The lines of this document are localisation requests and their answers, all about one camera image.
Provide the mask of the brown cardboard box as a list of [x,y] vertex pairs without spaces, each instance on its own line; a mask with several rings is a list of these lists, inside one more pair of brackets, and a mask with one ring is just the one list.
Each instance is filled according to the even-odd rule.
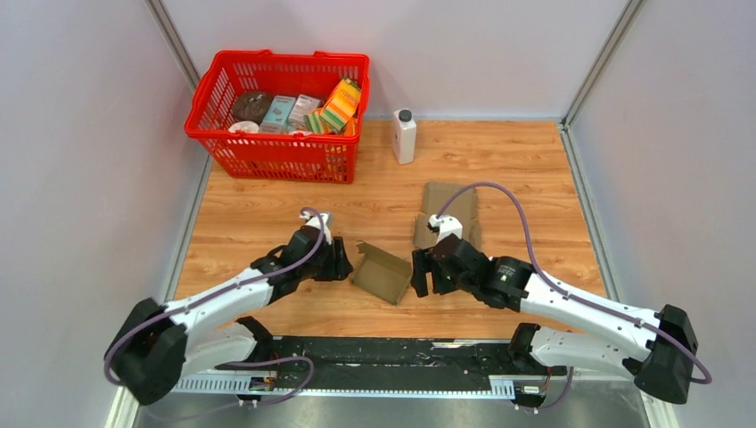
[[349,282],[376,298],[397,306],[413,274],[411,262],[368,242],[358,242],[356,248],[361,258],[349,277]]

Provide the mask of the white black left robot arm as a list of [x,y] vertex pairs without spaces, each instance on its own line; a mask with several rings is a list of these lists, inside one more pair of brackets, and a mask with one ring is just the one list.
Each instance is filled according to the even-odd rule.
[[238,275],[194,296],[139,301],[103,356],[106,379],[143,406],[188,375],[220,366],[260,370],[275,360],[273,335],[249,311],[294,293],[307,280],[341,281],[353,267],[340,236],[307,224]]

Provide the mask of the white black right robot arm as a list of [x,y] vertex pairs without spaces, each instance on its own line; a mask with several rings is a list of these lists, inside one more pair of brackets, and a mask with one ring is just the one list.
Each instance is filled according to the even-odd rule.
[[698,341],[689,315],[667,304],[626,306],[565,284],[521,259],[488,257],[455,235],[412,253],[411,285],[419,297],[461,290],[493,309],[548,317],[572,332],[523,323],[508,349],[516,371],[573,366],[632,381],[657,399],[687,403]]

